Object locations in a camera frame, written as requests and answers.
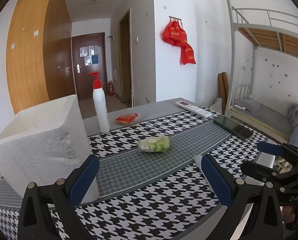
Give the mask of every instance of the fire extinguisher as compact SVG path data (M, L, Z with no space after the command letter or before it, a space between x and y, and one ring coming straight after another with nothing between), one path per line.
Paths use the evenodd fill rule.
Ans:
M111 97L114 96L113 81L110 81L110 82L109 82L109 95L110 95Z

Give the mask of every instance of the mattress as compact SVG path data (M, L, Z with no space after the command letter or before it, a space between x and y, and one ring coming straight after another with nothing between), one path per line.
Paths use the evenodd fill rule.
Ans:
M271 127L275 131L282 134L286 139L290 139L293 130L287 116L284 116L281 113L264 105L262 106L262 109L256 114L253 114L247 110L237 108L235 106L232 106L232 108L236 112L240 112L244 115L247 115L251 119L258 121L258 123L260 122L266 126Z

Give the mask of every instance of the orange snack package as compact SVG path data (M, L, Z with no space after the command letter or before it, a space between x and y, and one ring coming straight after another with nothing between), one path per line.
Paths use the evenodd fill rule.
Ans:
M138 114L124 114L124 115L119 116L115 120L115 122L117 124L127 125L127 124L131 124L137 118L138 118Z

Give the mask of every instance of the floor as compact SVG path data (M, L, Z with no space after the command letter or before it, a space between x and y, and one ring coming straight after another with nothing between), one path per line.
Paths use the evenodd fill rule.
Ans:
M122 103L116 96L106 96L106 104L108 113L128 108L127 105ZM92 98L79 101L79 107L82 119L87 119L97 115Z

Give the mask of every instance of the houndstooth tablecloth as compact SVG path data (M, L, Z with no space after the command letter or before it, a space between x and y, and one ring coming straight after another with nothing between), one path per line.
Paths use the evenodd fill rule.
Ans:
M101 162L97 175L100 198L75 208L90 234L95 239L177 240L205 221L218 200L192 156L210 153L240 178L240 164L255 160L257 143L266 139L254 131L244 142L215 125L211 119L216 116L213 112L204 119L181 112L91 136L92 151ZM159 135L171 136L172 147L166 154L137 151L139 139ZM121 162L127 167L121 168ZM8 203L6 182L1 180L0 185L0 228L8 239L16 239L21 198ZM56 210L51 214L61 238L69 239Z

